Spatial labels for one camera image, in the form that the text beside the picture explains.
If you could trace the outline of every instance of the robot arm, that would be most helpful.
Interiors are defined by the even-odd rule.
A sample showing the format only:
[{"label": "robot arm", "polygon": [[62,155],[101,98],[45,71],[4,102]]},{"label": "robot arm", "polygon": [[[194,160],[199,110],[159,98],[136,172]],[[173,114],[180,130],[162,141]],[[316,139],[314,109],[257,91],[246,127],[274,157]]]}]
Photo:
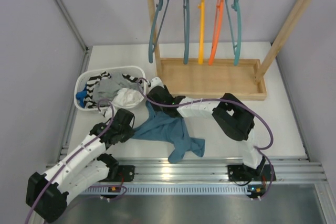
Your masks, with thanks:
[{"label": "robot arm", "polygon": [[[223,132],[235,140],[239,144],[240,152],[243,156],[244,165],[254,170],[262,170],[265,159],[254,148],[258,146],[254,138],[254,116],[245,109],[230,103],[219,101],[205,101],[193,103],[199,99],[192,99],[185,96],[173,97],[166,86],[163,85],[159,78],[154,78],[155,84],[150,89],[148,98],[154,102],[171,105],[171,104],[186,104],[173,108],[153,105],[154,110],[163,111],[172,117],[203,117],[213,118]],[[225,93],[222,99],[234,101],[243,104],[234,95]]]},{"label": "robot arm", "polygon": [[[156,103],[165,105],[190,103],[173,108],[153,105],[153,108],[172,117],[213,118],[228,137],[239,143],[243,155],[243,165],[245,165],[244,170],[254,176],[259,176],[263,171],[265,159],[254,148],[255,145],[257,146],[253,130],[254,116],[245,109],[225,102],[204,99],[203,102],[193,103],[195,99],[192,98],[173,97],[160,78],[154,78],[151,81],[148,97]],[[229,93],[224,94],[222,99],[241,103]],[[111,114],[111,110],[107,110],[104,116],[111,118]],[[63,170],[46,189],[35,208],[35,211],[48,223],[57,220],[70,202],[89,186],[106,178],[113,179],[117,173],[118,161],[103,152],[111,145],[118,142],[123,143],[134,135],[130,126],[132,120],[134,120],[132,112],[119,109],[110,128],[100,138],[90,143],[107,127],[105,123],[96,124],[82,143],[54,167],[42,175],[33,174],[28,181],[27,205],[34,204],[42,189],[62,166],[64,166]]]},{"label": "robot arm", "polygon": [[80,145],[54,167],[43,174],[34,173],[28,180],[27,205],[33,205],[39,193],[63,165],[65,167],[52,181],[35,208],[48,223],[57,220],[70,202],[89,186],[106,178],[115,178],[118,161],[103,152],[111,145],[123,143],[133,136],[134,131],[130,126],[132,120],[133,113],[119,109],[111,127],[100,138],[88,144],[107,127],[105,123],[96,124]]}]

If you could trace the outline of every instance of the laundry basket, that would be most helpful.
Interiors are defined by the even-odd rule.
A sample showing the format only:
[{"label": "laundry basket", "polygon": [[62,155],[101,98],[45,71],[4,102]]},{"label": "laundry basket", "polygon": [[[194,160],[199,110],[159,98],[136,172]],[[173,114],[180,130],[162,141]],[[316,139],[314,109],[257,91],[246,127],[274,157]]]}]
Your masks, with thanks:
[{"label": "laundry basket", "polygon": [[[77,82],[76,82],[76,86],[75,86],[75,91],[74,91],[74,95],[73,95],[73,102],[75,103],[76,108],[78,108],[79,110],[82,110],[82,111],[96,111],[96,110],[98,110],[98,108],[93,108],[93,109],[82,108],[79,105],[79,101],[76,99],[76,94],[77,94],[77,92],[80,92],[85,88],[85,85],[86,85],[87,81],[90,79],[90,77],[95,76],[97,74],[100,74],[104,71],[110,73],[111,75],[113,75],[114,73],[124,73],[124,74],[129,74],[129,75],[134,76],[134,77],[146,78],[144,71],[137,66],[125,66],[125,67],[117,67],[117,68],[103,68],[103,69],[96,69],[96,70],[90,70],[90,71],[84,72],[78,77]],[[144,85],[143,91],[146,94],[146,85]],[[130,109],[130,108],[136,107],[142,100],[143,100],[143,98],[136,105],[131,105],[131,106],[120,106],[118,104],[115,104],[113,101],[111,101],[111,103],[114,106],[116,106],[117,108]]]}]

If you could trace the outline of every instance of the wooden clothing rack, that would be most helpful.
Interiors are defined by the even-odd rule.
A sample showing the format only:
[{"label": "wooden clothing rack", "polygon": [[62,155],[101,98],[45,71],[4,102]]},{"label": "wooden clothing rack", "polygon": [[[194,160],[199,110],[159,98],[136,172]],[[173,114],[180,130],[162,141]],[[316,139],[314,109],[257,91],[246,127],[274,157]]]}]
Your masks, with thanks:
[{"label": "wooden clothing rack", "polygon": [[[286,21],[282,25],[265,59],[241,59],[237,66],[233,59],[215,59],[209,66],[197,59],[189,59],[187,65],[182,58],[161,58],[159,42],[154,33],[156,73],[173,95],[187,95],[194,98],[221,97],[225,92],[233,93],[242,100],[264,100],[267,92],[264,74],[275,60],[290,33],[307,9],[311,0],[297,0]],[[154,0],[148,0],[150,22],[155,16]]]}]

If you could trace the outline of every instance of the clothing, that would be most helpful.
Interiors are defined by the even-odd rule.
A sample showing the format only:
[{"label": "clothing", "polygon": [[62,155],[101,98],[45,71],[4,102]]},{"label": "clothing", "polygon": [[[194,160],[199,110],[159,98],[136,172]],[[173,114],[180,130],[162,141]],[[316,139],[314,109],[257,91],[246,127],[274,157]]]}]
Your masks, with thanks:
[{"label": "clothing", "polygon": [[122,88],[136,89],[137,85],[135,82],[126,80],[121,73],[114,73],[112,78],[102,79],[95,85],[92,99],[95,103],[104,98],[112,101]]},{"label": "clothing", "polygon": [[[116,75],[117,76],[122,75],[122,77],[125,79],[125,81],[127,81],[127,83],[129,83],[130,85],[135,87],[135,89],[137,88],[137,81],[138,81],[139,78],[133,77],[129,74],[120,74],[120,73],[114,73],[113,77],[115,77]],[[93,99],[93,92],[96,89],[97,85],[102,80],[110,79],[111,77],[112,77],[112,75],[110,73],[107,73],[106,71],[90,77],[90,79],[88,80],[87,85],[86,85],[87,94],[86,94],[86,96],[84,98],[84,101],[83,101],[83,108],[85,108],[85,109],[95,109],[97,107],[97,102],[100,99],[97,99],[97,100]],[[102,102],[101,106],[108,106],[108,104]]]},{"label": "clothing", "polygon": [[172,143],[175,150],[168,157],[170,163],[181,161],[187,151],[203,157],[204,139],[190,137],[183,118],[171,118],[162,111],[155,112],[149,102],[146,102],[146,107],[149,118],[135,129],[132,138]]},{"label": "clothing", "polygon": [[122,88],[114,97],[113,103],[118,106],[135,106],[143,99],[143,96],[138,90]]},{"label": "clothing", "polygon": [[86,109],[95,109],[97,107],[97,103],[93,100],[93,91],[96,85],[101,81],[111,78],[111,75],[106,71],[97,74],[95,76],[90,77],[88,82],[86,83],[87,86],[87,95],[84,99],[84,106]]},{"label": "clothing", "polygon": [[79,91],[76,94],[76,99],[79,101],[79,106],[81,106],[82,108],[85,108],[84,99],[86,95],[87,95],[87,90],[86,90],[86,85],[85,85],[83,91]]}]

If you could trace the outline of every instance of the wooden post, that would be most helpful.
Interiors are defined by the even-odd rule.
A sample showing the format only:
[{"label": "wooden post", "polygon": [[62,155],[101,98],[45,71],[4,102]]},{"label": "wooden post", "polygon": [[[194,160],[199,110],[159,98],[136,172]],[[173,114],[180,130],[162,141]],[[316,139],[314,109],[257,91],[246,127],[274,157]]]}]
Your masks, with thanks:
[{"label": "wooden post", "polygon": [[[154,16],[155,16],[155,3],[154,3],[154,0],[147,0],[147,2],[148,2],[149,18],[150,18],[151,27],[152,27]],[[156,41],[156,35],[157,35],[157,29],[155,27],[153,40],[156,42],[155,51],[154,51],[155,52],[156,75],[158,77],[161,77],[162,67],[161,67],[160,49],[159,49],[159,42]]]},{"label": "wooden post", "polygon": [[275,41],[271,49],[268,51],[267,56],[265,57],[263,63],[261,64],[260,68],[258,69],[255,79],[256,82],[259,83],[266,73],[269,66],[275,60],[276,56],[278,55],[279,51],[285,44],[286,40],[288,39],[290,33],[293,31],[295,25],[298,23],[299,19],[301,18],[302,14],[307,9],[311,0],[297,0],[293,9],[289,13],[285,23],[283,24],[280,32],[278,33]]}]

